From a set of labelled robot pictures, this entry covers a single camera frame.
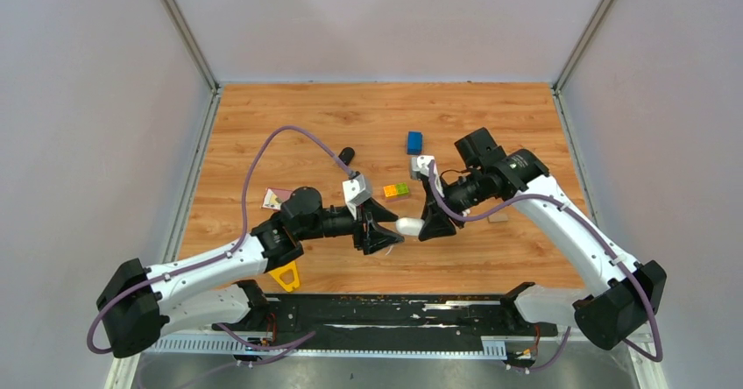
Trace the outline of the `white earbud charging case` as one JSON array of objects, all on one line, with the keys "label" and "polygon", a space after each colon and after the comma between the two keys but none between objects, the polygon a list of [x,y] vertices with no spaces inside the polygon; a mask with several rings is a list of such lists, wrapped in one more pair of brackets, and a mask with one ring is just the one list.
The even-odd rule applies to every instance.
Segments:
[{"label": "white earbud charging case", "polygon": [[420,218],[401,217],[395,222],[395,229],[403,236],[418,237],[424,226],[424,221]]}]

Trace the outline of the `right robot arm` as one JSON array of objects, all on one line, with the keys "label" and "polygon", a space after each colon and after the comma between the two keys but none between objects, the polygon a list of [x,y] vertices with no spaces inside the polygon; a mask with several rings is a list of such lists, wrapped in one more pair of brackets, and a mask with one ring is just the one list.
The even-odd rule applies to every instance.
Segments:
[{"label": "right robot arm", "polygon": [[580,290],[525,283],[507,295],[500,310],[505,330],[522,334],[534,323],[577,328],[594,345],[611,350],[629,343],[648,325],[660,361],[657,313],[667,273],[655,261],[641,262],[614,243],[567,196],[547,166],[528,149],[507,153],[486,128],[459,139],[455,148],[465,169],[448,183],[435,157],[414,155],[410,173],[426,202],[417,237],[451,237],[474,223],[515,207],[572,264]]}]

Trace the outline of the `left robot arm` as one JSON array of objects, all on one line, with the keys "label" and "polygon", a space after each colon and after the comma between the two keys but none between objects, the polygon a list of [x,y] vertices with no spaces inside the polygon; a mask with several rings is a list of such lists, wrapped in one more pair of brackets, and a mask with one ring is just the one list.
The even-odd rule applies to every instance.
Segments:
[{"label": "left robot arm", "polygon": [[299,187],[280,210],[228,244],[165,264],[124,261],[98,296],[88,349],[126,358],[162,336],[202,324],[261,329],[269,309],[247,278],[289,265],[303,254],[306,240],[350,236],[365,255],[399,244],[405,238],[384,226],[396,220],[371,197],[325,208],[318,190]]}]

